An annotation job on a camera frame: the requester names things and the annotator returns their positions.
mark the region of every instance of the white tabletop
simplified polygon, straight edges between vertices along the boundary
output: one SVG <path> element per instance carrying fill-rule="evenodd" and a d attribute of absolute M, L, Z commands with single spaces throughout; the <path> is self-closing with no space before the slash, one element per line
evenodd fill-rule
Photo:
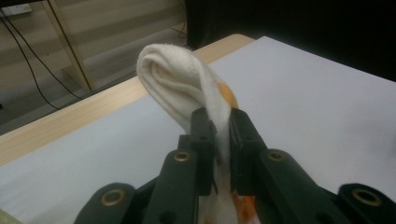
<path fill-rule="evenodd" d="M 396 200 L 396 84 L 262 38 L 210 65 L 268 147 L 322 187 L 360 182 Z M 181 128 L 145 96 L 0 168 L 0 208 L 24 223 L 72 223 L 112 182 L 155 177 Z"/>

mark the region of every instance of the cloth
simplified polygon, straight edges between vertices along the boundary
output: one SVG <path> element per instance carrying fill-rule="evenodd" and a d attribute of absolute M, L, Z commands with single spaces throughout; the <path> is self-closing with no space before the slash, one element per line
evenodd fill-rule
<path fill-rule="evenodd" d="M 148 93 L 190 133 L 191 113 L 205 107 L 216 126 L 219 148 L 215 181 L 219 194 L 200 198 L 198 223 L 260 223 L 254 199 L 239 197 L 230 188 L 229 117 L 237 102 L 221 78 L 191 51 L 172 45 L 145 47 L 137 60 L 137 75 Z"/>

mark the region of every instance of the orange pattern on cloth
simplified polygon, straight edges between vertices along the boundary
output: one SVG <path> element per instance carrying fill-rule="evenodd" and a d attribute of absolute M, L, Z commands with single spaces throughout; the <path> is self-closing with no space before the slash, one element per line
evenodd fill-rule
<path fill-rule="evenodd" d="M 230 107 L 238 108 L 238 102 L 233 95 L 233 91 L 227 86 L 227 84 L 219 83 L 219 90 L 222 97 L 230 105 Z M 249 223 L 251 219 L 257 216 L 256 208 L 254 207 L 254 197 L 240 197 L 236 192 L 234 192 L 232 193 L 232 198 L 239 221 L 243 223 Z"/>

